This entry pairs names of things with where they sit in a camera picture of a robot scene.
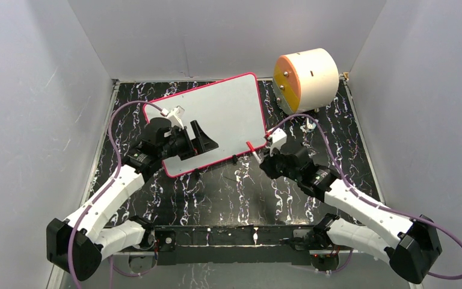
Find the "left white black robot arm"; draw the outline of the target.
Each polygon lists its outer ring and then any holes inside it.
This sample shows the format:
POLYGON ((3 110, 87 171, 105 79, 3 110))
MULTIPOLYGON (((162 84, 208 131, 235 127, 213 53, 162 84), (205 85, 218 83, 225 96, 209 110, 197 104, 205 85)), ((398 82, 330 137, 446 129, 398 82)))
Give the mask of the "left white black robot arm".
POLYGON ((46 258, 77 281, 91 277, 101 262, 128 247, 140 250, 157 245, 155 226, 140 216, 121 225, 107 223, 123 203, 138 191, 171 157, 187 160, 219 147, 197 121, 190 123, 194 137, 164 117, 146 126, 145 136, 119 161, 113 175, 75 212, 54 218, 46 227, 46 258))

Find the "pink framed whiteboard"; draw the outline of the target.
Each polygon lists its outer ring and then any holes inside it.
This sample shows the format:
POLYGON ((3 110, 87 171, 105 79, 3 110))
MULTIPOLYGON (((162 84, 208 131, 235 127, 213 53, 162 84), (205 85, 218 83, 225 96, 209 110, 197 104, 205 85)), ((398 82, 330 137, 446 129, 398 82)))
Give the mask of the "pink framed whiteboard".
POLYGON ((182 107, 185 111, 180 119, 190 137, 194 133, 189 123, 196 120, 203 132, 218 143, 218 148, 188 160, 164 160, 164 170, 171 178, 248 153, 249 143, 255 149, 266 145, 262 100, 253 73, 155 99, 153 104, 167 110, 182 107))

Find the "red marker cap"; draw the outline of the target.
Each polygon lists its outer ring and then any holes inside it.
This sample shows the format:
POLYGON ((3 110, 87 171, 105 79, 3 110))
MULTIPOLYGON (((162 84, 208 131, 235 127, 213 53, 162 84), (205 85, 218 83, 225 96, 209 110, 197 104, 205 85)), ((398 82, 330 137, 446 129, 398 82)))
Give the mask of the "red marker cap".
POLYGON ((251 152, 254 152, 254 151, 255 151, 255 148, 254 148, 254 146, 252 145, 252 143, 251 143, 250 141, 247 141, 246 144, 247 144, 247 146, 248 146, 248 148, 249 148, 249 150, 250 150, 251 152))

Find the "white marker pen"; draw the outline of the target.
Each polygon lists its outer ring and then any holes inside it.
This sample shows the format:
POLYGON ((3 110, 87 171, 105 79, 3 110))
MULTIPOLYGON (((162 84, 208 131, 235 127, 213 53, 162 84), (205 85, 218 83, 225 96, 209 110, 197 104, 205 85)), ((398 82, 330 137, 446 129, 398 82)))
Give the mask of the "white marker pen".
POLYGON ((257 154, 255 147, 252 145, 252 143, 250 141, 247 141, 246 144, 247 144, 251 154, 254 156, 256 161, 260 164, 262 162, 262 160, 261 160, 260 156, 257 154))

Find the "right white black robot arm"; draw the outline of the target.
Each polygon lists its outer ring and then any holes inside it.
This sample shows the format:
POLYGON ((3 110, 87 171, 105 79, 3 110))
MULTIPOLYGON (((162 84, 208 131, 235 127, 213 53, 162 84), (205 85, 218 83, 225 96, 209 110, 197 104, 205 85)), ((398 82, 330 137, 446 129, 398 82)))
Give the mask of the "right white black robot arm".
POLYGON ((271 179, 286 177, 303 193, 359 221, 358 225, 326 216, 316 225, 315 243, 322 249, 335 244, 352 247, 385 263, 404 280, 421 284, 442 252, 430 219, 388 212, 375 199, 352 191, 334 168, 315 164, 304 146, 264 149, 260 168, 271 179))

